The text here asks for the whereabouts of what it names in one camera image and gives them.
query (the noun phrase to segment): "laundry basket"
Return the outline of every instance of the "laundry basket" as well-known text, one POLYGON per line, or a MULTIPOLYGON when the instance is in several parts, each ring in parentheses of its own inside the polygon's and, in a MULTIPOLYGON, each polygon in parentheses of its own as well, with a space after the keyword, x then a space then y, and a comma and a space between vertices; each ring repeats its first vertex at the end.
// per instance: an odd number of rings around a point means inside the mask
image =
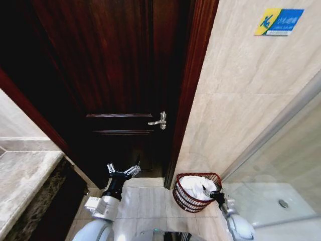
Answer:
POLYGON ((200 212, 215 199, 209 201, 202 201, 191 197, 181 186, 180 179, 184 176, 199 176, 212 180, 218 187, 218 191, 222 189, 221 179, 219 175, 214 172, 208 173, 182 173, 176 177, 176 183, 173 189, 173 197, 176 203, 187 212, 200 212))

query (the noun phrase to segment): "robotic hand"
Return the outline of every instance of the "robotic hand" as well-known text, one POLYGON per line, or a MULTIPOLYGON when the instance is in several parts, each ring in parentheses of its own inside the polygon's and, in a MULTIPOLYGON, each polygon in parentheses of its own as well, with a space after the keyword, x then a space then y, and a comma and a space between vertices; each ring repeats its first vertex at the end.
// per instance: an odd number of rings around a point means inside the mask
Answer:
POLYGON ((96 220, 86 224, 74 237, 73 241, 113 241, 113 222, 116 220, 118 206, 121 201, 122 188, 126 180, 140 172, 139 156, 136 164, 124 172, 116 171, 112 163, 107 164, 112 178, 109 187, 102 197, 89 197, 85 204, 96 220))

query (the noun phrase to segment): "white towel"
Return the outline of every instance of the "white towel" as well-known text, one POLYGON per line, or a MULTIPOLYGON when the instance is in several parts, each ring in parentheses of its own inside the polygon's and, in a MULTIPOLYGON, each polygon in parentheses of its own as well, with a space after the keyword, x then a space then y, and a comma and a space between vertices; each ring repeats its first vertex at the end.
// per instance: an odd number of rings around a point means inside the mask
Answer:
POLYGON ((185 176, 180 179, 181 186, 183 189, 193 198, 202 201, 212 200, 210 197, 206 196, 203 192, 203 187, 209 191, 216 191, 217 187, 212 180, 205 177, 199 176, 185 176))

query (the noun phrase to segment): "door panel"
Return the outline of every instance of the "door panel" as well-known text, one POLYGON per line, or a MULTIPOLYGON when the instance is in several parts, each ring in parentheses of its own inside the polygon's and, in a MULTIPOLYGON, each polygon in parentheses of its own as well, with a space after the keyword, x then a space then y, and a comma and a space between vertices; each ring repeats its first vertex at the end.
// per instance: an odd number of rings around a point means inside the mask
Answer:
POLYGON ((99 187, 107 163, 124 170, 137 155, 142 176, 164 176, 193 7, 193 0, 30 0, 7 8, 15 29, 5 30, 4 71, 99 187), (167 128, 149 126, 162 111, 167 128))

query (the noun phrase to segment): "marble countertop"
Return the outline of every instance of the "marble countertop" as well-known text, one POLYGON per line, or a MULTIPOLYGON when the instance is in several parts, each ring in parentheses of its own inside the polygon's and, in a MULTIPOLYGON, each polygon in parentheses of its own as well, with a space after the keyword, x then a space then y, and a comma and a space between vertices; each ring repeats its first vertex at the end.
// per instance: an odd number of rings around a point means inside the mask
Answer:
POLYGON ((61 151, 6 152, 0 158, 0 240, 61 161, 61 151))

